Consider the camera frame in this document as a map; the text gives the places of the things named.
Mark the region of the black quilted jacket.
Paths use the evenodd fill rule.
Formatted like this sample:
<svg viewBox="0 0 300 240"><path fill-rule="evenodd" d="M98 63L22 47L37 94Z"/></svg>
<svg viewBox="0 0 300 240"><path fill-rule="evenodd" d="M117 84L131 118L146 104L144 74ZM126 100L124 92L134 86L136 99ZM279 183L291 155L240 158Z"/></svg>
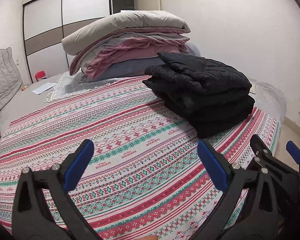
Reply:
<svg viewBox="0 0 300 240"><path fill-rule="evenodd" d="M222 62L159 52L161 65L149 66L143 83L165 107L186 119L200 139L212 137L244 121L253 111L252 84Z"/></svg>

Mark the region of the red green patterned blanket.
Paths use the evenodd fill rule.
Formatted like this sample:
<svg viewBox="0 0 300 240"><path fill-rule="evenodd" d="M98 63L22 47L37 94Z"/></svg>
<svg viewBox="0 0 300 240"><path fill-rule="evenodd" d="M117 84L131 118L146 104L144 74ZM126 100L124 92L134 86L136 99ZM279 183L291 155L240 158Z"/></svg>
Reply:
<svg viewBox="0 0 300 240"><path fill-rule="evenodd" d="M222 193L197 155L196 130L130 77L47 103L34 88L0 112L0 221L10 229L25 167L61 163L85 139L95 145L70 198L104 239L189 239Z"/></svg>

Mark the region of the light blue paper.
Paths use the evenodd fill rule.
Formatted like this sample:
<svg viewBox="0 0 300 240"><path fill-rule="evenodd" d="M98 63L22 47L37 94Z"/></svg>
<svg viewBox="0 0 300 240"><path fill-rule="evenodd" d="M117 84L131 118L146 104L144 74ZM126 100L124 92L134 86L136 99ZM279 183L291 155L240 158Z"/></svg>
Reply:
<svg viewBox="0 0 300 240"><path fill-rule="evenodd" d="M40 87L34 89L32 92L34 94L42 94L43 92L55 87L55 85L57 85L57 83L51 83L51 82L47 82L47 83L44 83L43 85L41 85Z"/></svg>

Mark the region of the white fringed lace cloth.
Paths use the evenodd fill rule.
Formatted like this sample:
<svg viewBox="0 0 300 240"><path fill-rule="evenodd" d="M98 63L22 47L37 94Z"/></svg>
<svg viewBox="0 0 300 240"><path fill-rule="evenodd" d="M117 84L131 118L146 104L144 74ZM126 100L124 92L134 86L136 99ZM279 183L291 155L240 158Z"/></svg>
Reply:
<svg viewBox="0 0 300 240"><path fill-rule="evenodd" d="M93 98L104 101L114 99L119 96L134 94L144 91L146 86L144 80L150 78L149 75L132 77L115 77L100 81L89 82L88 78L82 73L70 76L64 73L52 91L45 99L46 103L62 100L66 98Z"/></svg>

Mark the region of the grey quilted headboard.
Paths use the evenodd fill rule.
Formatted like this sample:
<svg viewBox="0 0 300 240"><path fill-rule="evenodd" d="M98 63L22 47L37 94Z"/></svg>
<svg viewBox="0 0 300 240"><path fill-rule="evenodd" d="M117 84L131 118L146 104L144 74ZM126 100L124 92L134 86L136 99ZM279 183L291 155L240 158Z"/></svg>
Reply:
<svg viewBox="0 0 300 240"><path fill-rule="evenodd" d="M17 94L23 80L13 61L12 48L0 49L0 111Z"/></svg>

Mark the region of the red plastic stool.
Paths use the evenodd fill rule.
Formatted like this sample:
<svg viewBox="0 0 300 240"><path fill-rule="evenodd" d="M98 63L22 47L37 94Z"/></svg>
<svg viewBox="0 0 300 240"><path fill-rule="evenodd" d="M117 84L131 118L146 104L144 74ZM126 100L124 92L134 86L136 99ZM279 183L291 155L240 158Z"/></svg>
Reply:
<svg viewBox="0 0 300 240"><path fill-rule="evenodd" d="M43 70L37 72L34 77L35 77L37 82L49 78Z"/></svg>

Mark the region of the blue folded blanket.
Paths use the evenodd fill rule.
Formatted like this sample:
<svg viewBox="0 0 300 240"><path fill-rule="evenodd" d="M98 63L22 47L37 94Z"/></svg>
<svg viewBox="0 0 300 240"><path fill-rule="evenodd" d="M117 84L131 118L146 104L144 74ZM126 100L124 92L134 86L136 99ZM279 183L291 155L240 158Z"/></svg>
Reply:
<svg viewBox="0 0 300 240"><path fill-rule="evenodd" d="M137 76L143 75L149 66L163 64L157 55L158 52L200 56L198 48L189 42L185 44L122 42L117 46L100 46L93 49L83 56L79 65L81 71L91 81Z"/></svg>

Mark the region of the pink grey folded sheet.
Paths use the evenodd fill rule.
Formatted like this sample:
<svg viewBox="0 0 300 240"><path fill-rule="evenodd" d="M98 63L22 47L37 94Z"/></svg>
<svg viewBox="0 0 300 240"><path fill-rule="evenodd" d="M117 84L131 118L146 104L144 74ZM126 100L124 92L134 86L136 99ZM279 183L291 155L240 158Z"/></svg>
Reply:
<svg viewBox="0 0 300 240"><path fill-rule="evenodd" d="M127 28L115 31L80 51L70 64L69 74L79 70L89 78L99 77L112 64L157 57L157 52L188 52L190 40L177 28Z"/></svg>

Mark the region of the white sliding wardrobe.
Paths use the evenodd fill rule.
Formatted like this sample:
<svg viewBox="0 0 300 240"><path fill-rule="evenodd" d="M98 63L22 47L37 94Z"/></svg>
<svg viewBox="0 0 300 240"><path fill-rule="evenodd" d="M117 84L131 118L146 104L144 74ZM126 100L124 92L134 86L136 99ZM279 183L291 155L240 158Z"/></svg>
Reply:
<svg viewBox="0 0 300 240"><path fill-rule="evenodd" d="M23 0L23 43L30 81L69 70L73 57L61 40L96 20L111 15L112 0Z"/></svg>

